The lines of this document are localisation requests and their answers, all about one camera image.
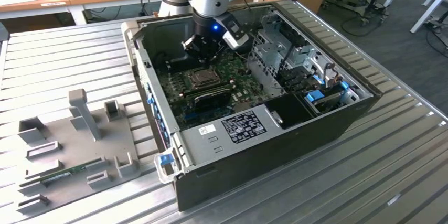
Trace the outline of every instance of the metal work surface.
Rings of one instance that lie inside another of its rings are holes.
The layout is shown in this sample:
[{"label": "metal work surface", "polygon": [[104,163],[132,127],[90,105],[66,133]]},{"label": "metal work surface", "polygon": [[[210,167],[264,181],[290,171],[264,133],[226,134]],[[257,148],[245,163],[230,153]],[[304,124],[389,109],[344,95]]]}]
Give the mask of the metal work surface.
[{"label": "metal work surface", "polygon": [[142,175],[37,216],[29,223],[436,223],[448,220],[444,115],[300,4],[289,0],[280,4],[385,93],[342,136],[220,198],[178,212],[172,185],[158,182],[152,166],[157,148],[124,44],[116,34],[120,22],[14,34],[0,56],[5,69],[0,134],[6,136],[0,139],[2,221],[20,219],[12,201],[20,196],[13,183],[21,176],[17,174],[21,154],[8,150],[18,150],[22,144],[14,136],[8,136],[8,126],[30,115],[40,115],[46,122],[69,117],[69,111],[60,105],[68,86],[69,89],[82,86],[86,90],[90,110],[108,99],[125,104]]}]

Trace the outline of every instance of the white label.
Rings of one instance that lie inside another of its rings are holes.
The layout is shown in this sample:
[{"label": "white label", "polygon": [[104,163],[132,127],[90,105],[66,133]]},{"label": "white label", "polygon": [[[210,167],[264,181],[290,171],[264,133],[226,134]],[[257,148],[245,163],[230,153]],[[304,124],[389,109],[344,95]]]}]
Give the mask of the white label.
[{"label": "white label", "polygon": [[201,134],[201,135],[205,135],[206,133],[209,133],[209,132],[213,132],[213,131],[216,131],[216,129],[214,129],[214,125],[208,125],[208,126],[205,126],[205,127],[201,127],[200,129],[198,129],[198,133]]},{"label": "white label", "polygon": [[65,2],[53,2],[53,3],[42,3],[41,6],[52,6],[52,5],[65,5]]}]

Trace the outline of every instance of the sticker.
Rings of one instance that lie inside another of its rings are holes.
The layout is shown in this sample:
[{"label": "sticker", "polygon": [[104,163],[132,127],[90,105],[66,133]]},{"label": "sticker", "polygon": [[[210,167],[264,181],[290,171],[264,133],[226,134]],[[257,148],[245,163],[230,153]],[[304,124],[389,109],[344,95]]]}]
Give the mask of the sticker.
[{"label": "sticker", "polygon": [[233,143],[240,143],[266,132],[253,111],[221,121]]},{"label": "sticker", "polygon": [[52,2],[52,3],[42,3],[41,6],[53,6],[53,5],[66,5],[65,2]]},{"label": "sticker", "polygon": [[198,133],[201,135],[205,135],[206,133],[213,132],[213,131],[216,131],[216,128],[214,128],[214,125],[212,124],[205,127],[198,128]]}]

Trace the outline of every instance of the metal stand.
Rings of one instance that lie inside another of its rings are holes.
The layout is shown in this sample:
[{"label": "metal stand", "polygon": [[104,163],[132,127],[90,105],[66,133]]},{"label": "metal stand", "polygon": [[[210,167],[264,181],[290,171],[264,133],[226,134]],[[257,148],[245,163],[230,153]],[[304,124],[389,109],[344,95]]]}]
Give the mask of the metal stand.
[{"label": "metal stand", "polygon": [[328,6],[328,3],[338,5],[340,7],[350,10],[352,12],[358,13],[361,17],[361,24],[365,25],[369,22],[370,14],[373,11],[381,12],[381,23],[386,18],[386,9],[376,7],[376,0],[325,0],[324,7]]},{"label": "metal stand", "polygon": [[414,33],[421,25],[424,24],[424,22],[428,20],[430,14],[433,13],[433,11],[436,10],[437,6],[440,5],[442,0],[436,0],[432,5],[429,6],[429,8],[426,9],[425,13],[422,14],[421,18],[418,19],[418,21],[414,23],[410,32]]}]

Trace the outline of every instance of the circuit board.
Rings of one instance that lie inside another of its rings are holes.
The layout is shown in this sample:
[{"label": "circuit board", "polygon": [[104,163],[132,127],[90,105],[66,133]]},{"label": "circuit board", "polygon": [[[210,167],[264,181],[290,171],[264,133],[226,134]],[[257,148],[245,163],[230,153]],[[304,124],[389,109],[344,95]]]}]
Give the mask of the circuit board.
[{"label": "circuit board", "polygon": [[[208,68],[160,73],[158,81],[181,130],[244,111],[268,99],[244,56],[233,52],[224,52]],[[205,99],[201,110],[200,99]]]}]

